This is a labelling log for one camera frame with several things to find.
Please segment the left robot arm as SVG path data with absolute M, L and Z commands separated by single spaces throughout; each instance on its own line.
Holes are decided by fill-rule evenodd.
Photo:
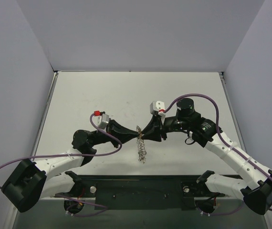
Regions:
M 80 194 L 82 185 L 67 174 L 69 170 L 98 157 L 93 148 L 95 145 L 110 142 L 118 152 L 124 143 L 138 136 L 137 131 L 125 128 L 115 120 L 110 120 L 104 128 L 95 126 L 95 131 L 77 130 L 72 148 L 64 153 L 19 160 L 1 191 L 19 212 L 28 211 L 40 199 L 53 194 L 68 193 L 75 197 Z

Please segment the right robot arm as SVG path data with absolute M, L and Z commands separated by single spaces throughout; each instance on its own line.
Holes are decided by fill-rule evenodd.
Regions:
M 176 115 L 166 117 L 162 101 L 150 105 L 152 119 L 142 131 L 142 139 L 160 142 L 167 133 L 182 132 L 192 142 L 217 155 L 240 178 L 206 171 L 197 179 L 197 191 L 202 195 L 221 193 L 242 200 L 253 212 L 264 215 L 272 206 L 272 170 L 253 159 L 237 146 L 212 120 L 195 111 L 194 101 L 182 98 L 176 102 Z

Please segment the metal disc key organizer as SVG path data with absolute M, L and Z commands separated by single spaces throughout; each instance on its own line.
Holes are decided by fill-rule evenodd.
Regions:
M 142 133 L 142 130 L 138 125 L 136 126 L 136 131 L 139 133 L 139 135 Z M 136 143 L 137 143 L 138 161 L 144 164 L 146 162 L 146 155 L 147 155 L 144 140 L 139 140 L 137 137 Z

